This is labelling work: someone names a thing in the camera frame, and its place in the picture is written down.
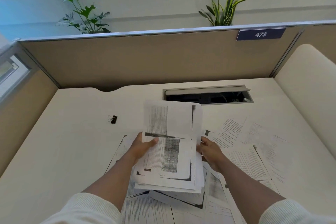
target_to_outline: philodendron plant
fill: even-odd
[[[219,0],[211,0],[212,7],[206,6],[209,10],[205,12],[203,9],[198,11],[200,15],[207,18],[212,26],[231,26],[236,6],[246,0],[227,0],[225,9],[219,3]]]
[[[108,26],[106,23],[102,23],[102,19],[109,15],[110,12],[101,13],[99,15],[93,14],[90,16],[92,10],[96,7],[91,5],[90,7],[85,6],[84,8],[81,6],[79,0],[63,0],[69,1],[73,4],[74,10],[70,14],[65,14],[57,25],[66,25],[68,27],[72,26],[77,28],[82,34],[95,34],[95,33],[109,33],[105,26]],[[78,23],[74,21],[74,13],[77,13],[82,22]]]

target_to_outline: cubicle partition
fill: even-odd
[[[286,30],[237,41],[240,30],[270,28]],[[336,62],[334,29],[322,21],[18,39],[14,54],[31,70],[0,102],[0,175],[58,88],[272,77],[301,44]]]

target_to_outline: white divider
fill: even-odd
[[[336,158],[336,65],[312,45],[303,44],[275,81]]]

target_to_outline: partition top rail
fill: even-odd
[[[19,39],[15,39],[15,41],[36,42],[36,41],[53,41],[53,40],[69,40],[69,39],[92,39],[92,38],[102,38],[102,37],[158,35],[158,34],[210,32],[210,31],[227,31],[227,30],[237,30],[237,29],[277,28],[277,27],[328,25],[328,24],[336,24],[336,20],[247,24],[247,25],[233,25],[233,26],[221,26],[221,27],[144,30],[144,31],[130,31],[130,32],[86,34],[86,35],[63,35],[63,36],[33,37],[33,38],[24,38],[24,39],[19,38]]]

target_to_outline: number sign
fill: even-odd
[[[286,28],[264,28],[239,30],[237,41],[281,38]]]

